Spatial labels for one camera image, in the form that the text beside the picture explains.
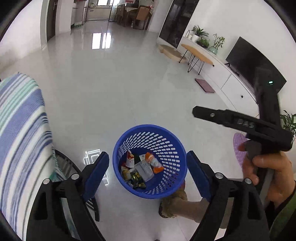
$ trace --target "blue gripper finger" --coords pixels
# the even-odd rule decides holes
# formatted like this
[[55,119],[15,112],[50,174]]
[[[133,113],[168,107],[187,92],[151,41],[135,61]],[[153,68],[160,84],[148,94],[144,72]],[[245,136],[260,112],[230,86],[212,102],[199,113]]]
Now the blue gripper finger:
[[208,164],[201,163],[193,151],[187,153],[186,164],[200,195],[208,202],[211,202],[212,194],[210,187],[212,184],[212,176],[214,176],[215,173]]

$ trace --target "purple mat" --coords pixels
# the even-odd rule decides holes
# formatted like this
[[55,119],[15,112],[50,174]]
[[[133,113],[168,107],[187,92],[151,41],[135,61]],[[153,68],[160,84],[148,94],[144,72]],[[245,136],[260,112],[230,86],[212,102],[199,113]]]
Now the purple mat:
[[246,151],[239,151],[239,146],[246,142],[248,139],[241,133],[235,133],[233,136],[233,148],[235,152],[235,156],[237,157],[237,161],[239,165],[242,167],[242,162],[247,154]]
[[206,82],[205,80],[202,79],[195,79],[196,83],[200,85],[200,87],[204,90],[206,93],[215,93],[213,88]]

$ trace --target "doorway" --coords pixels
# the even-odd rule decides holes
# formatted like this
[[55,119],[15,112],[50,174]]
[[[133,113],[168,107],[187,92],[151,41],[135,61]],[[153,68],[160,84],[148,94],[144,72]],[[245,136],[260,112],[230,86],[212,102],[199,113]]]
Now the doorway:
[[57,2],[58,0],[49,0],[47,12],[47,41],[55,36],[55,24],[57,15]]

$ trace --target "sleeve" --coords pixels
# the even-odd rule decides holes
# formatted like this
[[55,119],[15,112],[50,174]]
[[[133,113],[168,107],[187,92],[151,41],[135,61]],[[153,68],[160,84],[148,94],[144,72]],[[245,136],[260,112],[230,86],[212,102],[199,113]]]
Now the sleeve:
[[278,240],[296,240],[296,188],[289,198],[287,198],[277,209],[274,204],[266,208],[265,213],[270,229],[270,239]]

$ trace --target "green ceramic pot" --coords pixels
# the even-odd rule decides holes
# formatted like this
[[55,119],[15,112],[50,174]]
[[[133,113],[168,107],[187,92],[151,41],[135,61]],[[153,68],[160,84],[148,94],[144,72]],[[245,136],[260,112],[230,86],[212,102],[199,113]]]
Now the green ceramic pot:
[[209,47],[209,51],[211,51],[213,54],[217,54],[218,53],[218,49],[212,47]]

